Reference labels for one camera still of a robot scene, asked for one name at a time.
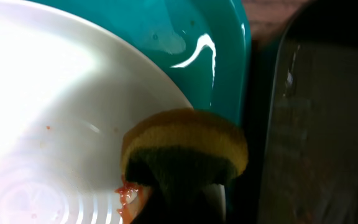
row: teal plate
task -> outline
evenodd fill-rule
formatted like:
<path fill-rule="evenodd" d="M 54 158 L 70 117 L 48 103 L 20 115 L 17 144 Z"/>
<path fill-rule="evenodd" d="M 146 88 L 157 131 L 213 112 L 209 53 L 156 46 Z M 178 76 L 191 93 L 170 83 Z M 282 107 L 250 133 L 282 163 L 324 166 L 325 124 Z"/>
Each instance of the teal plate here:
<path fill-rule="evenodd" d="M 118 35 L 156 63 L 194 108 L 241 123 L 251 46 L 241 0 L 35 2 Z"/>

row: green scouring pad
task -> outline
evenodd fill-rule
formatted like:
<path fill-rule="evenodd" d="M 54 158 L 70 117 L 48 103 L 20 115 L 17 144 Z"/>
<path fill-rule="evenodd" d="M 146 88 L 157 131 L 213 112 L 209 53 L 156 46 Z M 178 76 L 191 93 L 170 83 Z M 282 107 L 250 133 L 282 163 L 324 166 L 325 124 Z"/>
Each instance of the green scouring pad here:
<path fill-rule="evenodd" d="M 161 190 L 168 206 L 191 203 L 210 184 L 227 184 L 248 163 L 246 139 L 228 120 L 206 111 L 155 114 L 124 136 L 125 179 Z"/>

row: wooden surface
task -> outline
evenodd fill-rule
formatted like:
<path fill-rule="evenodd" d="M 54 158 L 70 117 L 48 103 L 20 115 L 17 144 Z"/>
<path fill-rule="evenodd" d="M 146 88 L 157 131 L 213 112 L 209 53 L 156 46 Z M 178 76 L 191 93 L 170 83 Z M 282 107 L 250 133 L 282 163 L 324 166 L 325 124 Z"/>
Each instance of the wooden surface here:
<path fill-rule="evenodd" d="M 270 35 L 308 0 L 242 0 L 253 39 Z"/>

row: black container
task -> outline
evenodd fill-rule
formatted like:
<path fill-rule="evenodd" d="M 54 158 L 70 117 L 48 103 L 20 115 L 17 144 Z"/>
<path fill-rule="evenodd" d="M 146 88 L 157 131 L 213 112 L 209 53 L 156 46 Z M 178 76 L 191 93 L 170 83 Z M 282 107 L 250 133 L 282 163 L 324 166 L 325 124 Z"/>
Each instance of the black container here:
<path fill-rule="evenodd" d="M 358 1 L 315 1 L 254 52 L 228 220 L 358 223 Z"/>

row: red sauce stain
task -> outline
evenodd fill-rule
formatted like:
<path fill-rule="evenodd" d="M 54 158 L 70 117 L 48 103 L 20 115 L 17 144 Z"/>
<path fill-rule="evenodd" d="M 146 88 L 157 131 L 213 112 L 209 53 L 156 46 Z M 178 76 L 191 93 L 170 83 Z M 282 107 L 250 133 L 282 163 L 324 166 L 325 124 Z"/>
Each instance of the red sauce stain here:
<path fill-rule="evenodd" d="M 121 176 L 121 180 L 124 186 L 114 191 L 119 193 L 119 200 L 122 205 L 122 208 L 117 209 L 117 212 L 120 214 L 123 224 L 130 224 L 145 205 L 146 197 L 142 186 L 125 181 L 124 176 Z M 134 192 L 137 193 L 137 197 L 134 201 L 128 203 L 127 198 L 131 197 Z"/>

